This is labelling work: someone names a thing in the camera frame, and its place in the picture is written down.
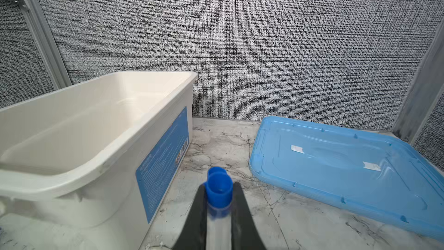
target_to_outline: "white sticker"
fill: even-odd
[[[298,152],[298,153],[304,153],[304,151],[302,150],[302,147],[298,147],[295,145],[291,145],[291,150]]]
[[[381,171],[381,167],[379,167],[378,164],[374,164],[374,163],[369,163],[369,162],[365,162],[364,163],[364,168],[365,169],[370,169],[370,170],[375,170],[375,171]]]

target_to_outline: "white plastic bin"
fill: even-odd
[[[118,72],[0,109],[5,216],[138,249],[190,144],[196,78]]]

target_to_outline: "blue plastic lid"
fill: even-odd
[[[213,167],[208,170],[205,182],[208,203],[217,209],[230,205],[233,197],[233,181],[223,168]]]
[[[250,169],[274,186],[444,241],[444,178],[400,139],[266,117]]]

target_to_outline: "blue cap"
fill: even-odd
[[[208,170],[205,182],[208,203],[217,209],[230,205],[233,197],[233,181],[223,168],[213,167]]]

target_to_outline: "gray textured wall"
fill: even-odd
[[[425,158],[444,170],[444,94],[436,103],[414,145]]]
[[[192,70],[195,116],[390,130],[444,0],[40,0],[74,83]]]
[[[53,90],[19,6],[0,0],[0,108]]]

